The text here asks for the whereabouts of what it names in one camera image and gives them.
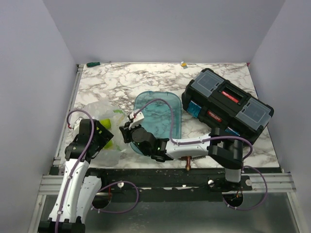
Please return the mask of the green fake lime fruit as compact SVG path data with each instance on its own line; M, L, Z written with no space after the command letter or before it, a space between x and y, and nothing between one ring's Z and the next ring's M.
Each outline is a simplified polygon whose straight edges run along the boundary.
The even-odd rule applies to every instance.
M111 129L111 121L109 118L106 118L106 119L101 119L99 120L99 122L108 130Z

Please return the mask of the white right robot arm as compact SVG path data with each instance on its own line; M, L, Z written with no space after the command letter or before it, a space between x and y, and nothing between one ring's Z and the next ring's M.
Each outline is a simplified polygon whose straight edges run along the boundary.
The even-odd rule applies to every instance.
M224 186L235 190L241 185L243 167L243 141L229 136L219 128L198 138L173 139L156 138L140 124L130 128L130 123L120 126L124 143L133 143L140 152L158 162L180 159L182 157L209 156L225 168Z

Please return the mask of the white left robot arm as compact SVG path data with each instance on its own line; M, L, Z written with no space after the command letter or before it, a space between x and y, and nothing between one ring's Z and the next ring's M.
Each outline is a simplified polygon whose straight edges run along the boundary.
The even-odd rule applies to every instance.
M41 221L40 233L83 233L85 218L96 192L107 188L102 175L86 172L90 162L105 147L112 146L110 119L82 119L79 132L65 148L65 172L58 197L48 220Z

